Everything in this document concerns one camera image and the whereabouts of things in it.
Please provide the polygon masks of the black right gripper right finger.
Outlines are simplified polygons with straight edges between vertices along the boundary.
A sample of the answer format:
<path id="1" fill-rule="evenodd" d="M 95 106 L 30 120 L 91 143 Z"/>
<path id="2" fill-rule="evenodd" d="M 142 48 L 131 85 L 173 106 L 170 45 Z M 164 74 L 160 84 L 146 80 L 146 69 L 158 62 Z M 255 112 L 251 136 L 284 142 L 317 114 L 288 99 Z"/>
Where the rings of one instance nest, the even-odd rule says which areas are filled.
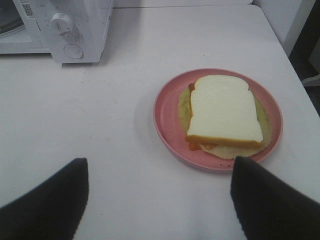
<path id="1" fill-rule="evenodd" d="M 320 204 L 248 157 L 235 159 L 230 194 L 248 240 L 320 238 Z"/>

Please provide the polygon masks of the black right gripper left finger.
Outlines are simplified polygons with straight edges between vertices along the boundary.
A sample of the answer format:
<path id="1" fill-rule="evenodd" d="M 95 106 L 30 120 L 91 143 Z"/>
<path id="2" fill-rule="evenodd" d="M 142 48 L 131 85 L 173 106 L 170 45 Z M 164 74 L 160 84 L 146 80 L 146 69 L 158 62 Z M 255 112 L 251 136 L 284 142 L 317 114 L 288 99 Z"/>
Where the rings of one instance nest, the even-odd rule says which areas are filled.
<path id="1" fill-rule="evenodd" d="M 72 240 L 89 198 L 86 158 L 76 158 L 0 209 L 2 240 Z"/>

